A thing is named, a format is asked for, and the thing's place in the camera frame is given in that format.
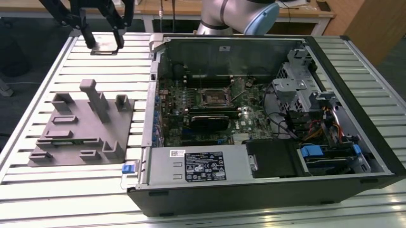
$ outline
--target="red wire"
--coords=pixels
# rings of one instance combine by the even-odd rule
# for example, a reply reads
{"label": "red wire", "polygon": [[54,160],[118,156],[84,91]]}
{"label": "red wire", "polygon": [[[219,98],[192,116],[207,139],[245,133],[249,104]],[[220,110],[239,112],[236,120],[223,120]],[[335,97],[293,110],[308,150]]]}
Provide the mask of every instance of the red wire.
{"label": "red wire", "polygon": [[308,125],[308,133],[311,132],[311,126],[312,126],[312,124],[313,123],[316,123],[316,122],[319,122],[320,120],[313,120],[313,121],[311,121],[311,123],[309,123],[309,125]]}

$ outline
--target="gray robot arm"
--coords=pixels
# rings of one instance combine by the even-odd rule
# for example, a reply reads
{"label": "gray robot arm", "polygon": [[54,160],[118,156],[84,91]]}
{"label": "gray robot arm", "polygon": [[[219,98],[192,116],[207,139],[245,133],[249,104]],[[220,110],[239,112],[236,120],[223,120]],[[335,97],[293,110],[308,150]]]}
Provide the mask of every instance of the gray robot arm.
{"label": "gray robot arm", "polygon": [[244,35],[263,35],[279,15],[275,0],[203,0],[197,34],[229,35],[232,29]]}

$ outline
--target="wooden desk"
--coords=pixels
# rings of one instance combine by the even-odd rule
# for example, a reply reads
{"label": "wooden desk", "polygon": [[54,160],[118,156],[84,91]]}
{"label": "wooden desk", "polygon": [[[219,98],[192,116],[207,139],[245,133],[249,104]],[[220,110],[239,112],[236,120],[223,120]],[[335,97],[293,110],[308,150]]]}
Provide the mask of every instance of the wooden desk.
{"label": "wooden desk", "polygon": [[[144,8],[138,8],[142,14],[145,31],[152,32],[152,20],[158,19],[157,11],[160,0],[142,0]],[[309,6],[316,8],[305,9],[296,7],[293,9],[280,9],[276,22],[291,23],[312,23],[315,24],[311,35],[321,35],[329,19],[335,17],[333,12],[320,11],[316,7],[316,1],[311,0]],[[176,0],[176,19],[179,20],[200,20],[201,4],[187,0]],[[169,0],[164,0],[164,19],[172,19],[172,4]]]}
{"label": "wooden desk", "polygon": [[[62,0],[65,6],[68,6],[68,0]],[[311,0],[311,6],[316,7],[315,0]],[[200,20],[201,4],[197,2],[189,2],[184,0],[176,0],[176,19],[180,20]],[[158,19],[158,0],[142,0],[138,5],[134,6],[133,19],[141,19],[144,22],[145,32],[153,32],[152,20]],[[100,15],[96,9],[86,10],[86,17],[100,19]],[[164,0],[164,19],[172,18],[171,1]],[[37,0],[0,0],[0,17],[6,18],[50,18],[50,14],[44,9]],[[315,24],[311,35],[321,35],[329,19],[335,17],[333,12],[323,12],[308,9],[280,9],[280,14],[276,22],[291,23],[311,23]]]}
{"label": "wooden desk", "polygon": [[[66,8],[69,8],[69,1],[61,0]],[[133,18],[140,19],[138,8],[142,8],[142,2],[140,5],[134,6]],[[124,13],[122,7],[116,9],[120,14]],[[0,17],[5,18],[52,18],[50,14],[45,10],[42,4],[38,0],[0,0]],[[104,18],[97,9],[86,10],[88,18]]]}

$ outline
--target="barcode sticker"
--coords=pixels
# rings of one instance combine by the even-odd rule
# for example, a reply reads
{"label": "barcode sticker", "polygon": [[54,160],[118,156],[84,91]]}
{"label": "barcode sticker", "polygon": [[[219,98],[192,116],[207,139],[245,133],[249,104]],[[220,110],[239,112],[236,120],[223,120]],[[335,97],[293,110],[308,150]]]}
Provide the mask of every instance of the barcode sticker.
{"label": "barcode sticker", "polygon": [[169,157],[184,157],[185,150],[169,150]]}

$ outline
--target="table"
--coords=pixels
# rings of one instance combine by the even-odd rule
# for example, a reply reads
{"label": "table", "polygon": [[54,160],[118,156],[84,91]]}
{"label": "table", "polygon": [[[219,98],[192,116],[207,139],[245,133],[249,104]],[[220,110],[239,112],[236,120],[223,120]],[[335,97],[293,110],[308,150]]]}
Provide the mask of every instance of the table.
{"label": "table", "polygon": [[[112,35],[94,33],[96,38]],[[81,79],[94,79],[105,98],[134,99],[126,160],[140,158],[149,81],[149,33],[126,33],[116,56],[90,56],[82,37],[69,37],[0,154],[1,228],[20,227],[404,227],[406,180],[337,204],[148,218],[121,189],[121,164],[26,167],[56,92],[73,99]],[[315,37],[399,160],[406,165],[406,103],[351,42]],[[317,72],[327,90],[325,76]]]}
{"label": "table", "polygon": [[[316,6],[315,0],[311,0],[311,6]],[[171,9],[171,1],[164,0],[164,19],[172,19]],[[176,0],[176,19],[200,20],[200,9],[200,3]],[[158,19],[157,11],[158,0],[142,0],[140,4],[134,6],[133,19],[142,20],[145,32],[153,32],[152,20]],[[0,17],[50,18],[50,14],[37,0],[0,0]],[[315,27],[312,28],[311,35],[321,35],[333,17],[333,12],[305,9],[289,9],[288,12],[287,9],[280,9],[276,22],[313,23]],[[88,18],[100,19],[102,16],[96,9],[89,9]]]}

